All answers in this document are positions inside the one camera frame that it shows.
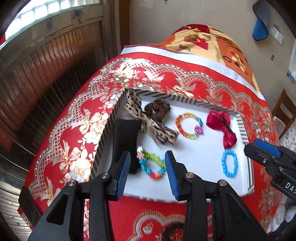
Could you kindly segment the striped white jewelry tray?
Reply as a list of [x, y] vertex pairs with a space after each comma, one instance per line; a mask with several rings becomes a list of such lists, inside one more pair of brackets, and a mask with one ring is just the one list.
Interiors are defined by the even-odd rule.
[[[244, 146], [249, 142], [239, 113], [215, 104], [209, 104], [187, 97], [140, 89], [136, 89], [135, 91], [142, 99], [142, 108], [156, 98], [160, 98], [170, 104], [171, 110], [163, 121], [164, 125], [168, 128], [177, 130], [175, 119], [183, 113], [196, 114], [204, 124], [203, 135], [191, 140], [179, 134], [174, 145], [169, 143], [156, 145], [148, 134], [139, 131], [136, 147], [142, 146], [149, 153], [154, 153], [161, 159], [164, 159], [166, 151], [172, 150], [175, 159], [183, 163], [188, 171], [197, 174], [203, 180], [214, 183], [217, 183], [220, 179], [225, 179], [239, 196], [246, 196], [254, 191], [253, 163], [243, 152]], [[124, 109], [126, 94], [127, 90], [115, 102], [116, 105], [107, 119], [107, 124], [103, 130], [94, 159], [90, 180], [102, 172], [108, 171], [111, 165], [114, 121], [117, 118], [132, 118]], [[238, 158], [238, 172], [235, 177], [226, 177], [223, 173], [221, 164], [222, 154], [224, 152], [223, 133], [206, 126], [206, 119], [210, 111], [223, 111], [230, 115], [229, 126], [237, 137], [236, 144], [231, 148]], [[160, 180], [154, 181], [140, 169], [136, 174], [128, 175], [124, 195], [144, 200], [176, 202], [171, 192], [167, 174], [163, 178], [160, 178]]]

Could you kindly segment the floral sheet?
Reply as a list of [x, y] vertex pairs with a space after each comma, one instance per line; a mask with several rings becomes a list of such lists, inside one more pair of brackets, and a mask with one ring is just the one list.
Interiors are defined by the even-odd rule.
[[[280, 145], [295, 152], [295, 121], [288, 130], [280, 138]], [[275, 215], [268, 226], [267, 233], [274, 232], [279, 229], [281, 224], [291, 224], [295, 216], [295, 202], [283, 195]]]

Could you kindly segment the wooden chair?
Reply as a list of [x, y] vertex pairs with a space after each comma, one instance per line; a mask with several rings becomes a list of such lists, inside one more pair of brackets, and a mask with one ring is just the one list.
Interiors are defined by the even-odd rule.
[[281, 138], [295, 121], [295, 104], [285, 89], [282, 90], [272, 115], [275, 120], [278, 137]]

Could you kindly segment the red floral bed cover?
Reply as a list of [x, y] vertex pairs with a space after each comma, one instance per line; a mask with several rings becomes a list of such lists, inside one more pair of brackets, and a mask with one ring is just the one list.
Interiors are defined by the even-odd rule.
[[40, 212], [67, 181], [89, 179], [107, 119], [128, 87], [230, 108], [242, 115], [249, 140], [278, 143], [264, 97], [232, 69], [191, 53], [150, 45], [126, 46], [83, 85], [38, 150], [25, 187]]

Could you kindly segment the leopard print ribbon bow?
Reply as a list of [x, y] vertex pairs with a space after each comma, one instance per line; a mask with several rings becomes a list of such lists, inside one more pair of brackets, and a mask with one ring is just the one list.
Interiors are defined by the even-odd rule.
[[175, 144], [178, 132], [148, 117], [142, 111], [142, 99], [133, 89], [128, 89], [126, 94], [125, 110], [136, 120], [141, 120], [146, 132], [157, 145]]

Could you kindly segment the brown fabric scrunchie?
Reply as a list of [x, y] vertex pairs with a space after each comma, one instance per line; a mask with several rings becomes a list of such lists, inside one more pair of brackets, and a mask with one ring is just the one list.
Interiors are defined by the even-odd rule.
[[155, 99], [153, 102], [147, 104], [144, 108], [144, 113], [154, 121], [161, 123], [165, 115], [171, 110], [169, 103]]

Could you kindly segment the red satin bow clip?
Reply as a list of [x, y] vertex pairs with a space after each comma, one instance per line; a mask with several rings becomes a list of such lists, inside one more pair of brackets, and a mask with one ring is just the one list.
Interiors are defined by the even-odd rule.
[[224, 149], [232, 148], [236, 142], [236, 134], [230, 128], [231, 118], [229, 114], [221, 111], [215, 112], [210, 111], [207, 116], [206, 125], [216, 131], [221, 131], [223, 133], [223, 147]]

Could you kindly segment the wooden slatted headboard panel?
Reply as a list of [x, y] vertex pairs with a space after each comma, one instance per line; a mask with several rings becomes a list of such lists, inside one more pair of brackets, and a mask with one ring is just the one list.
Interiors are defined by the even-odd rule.
[[1, 47], [1, 174], [23, 182], [82, 85], [117, 53], [114, 1], [51, 14]]

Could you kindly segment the orange love print blanket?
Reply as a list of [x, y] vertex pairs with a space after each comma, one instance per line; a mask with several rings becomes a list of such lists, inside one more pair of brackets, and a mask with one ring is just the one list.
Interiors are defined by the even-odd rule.
[[255, 76], [238, 44], [225, 33], [207, 25], [182, 26], [153, 47], [199, 55], [232, 69], [260, 92]]

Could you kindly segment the blue grey hanging cloth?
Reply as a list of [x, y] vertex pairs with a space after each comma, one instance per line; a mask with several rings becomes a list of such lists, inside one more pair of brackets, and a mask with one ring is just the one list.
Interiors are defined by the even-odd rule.
[[256, 15], [252, 36], [256, 41], [261, 41], [269, 35], [269, 3], [265, 0], [260, 0], [252, 6], [252, 9]]

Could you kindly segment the wall poster paper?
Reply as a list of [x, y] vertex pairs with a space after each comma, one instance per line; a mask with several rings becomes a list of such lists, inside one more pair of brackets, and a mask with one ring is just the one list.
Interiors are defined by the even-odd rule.
[[294, 40], [290, 63], [287, 70], [287, 77], [292, 83], [296, 81], [296, 41]]

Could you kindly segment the white wall switch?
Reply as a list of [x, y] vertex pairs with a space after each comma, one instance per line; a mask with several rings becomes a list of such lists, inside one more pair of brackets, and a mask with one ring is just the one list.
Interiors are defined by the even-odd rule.
[[269, 29], [269, 34], [276, 39], [276, 41], [282, 45], [283, 43], [283, 35], [279, 32], [278, 27], [276, 25], [272, 25]]

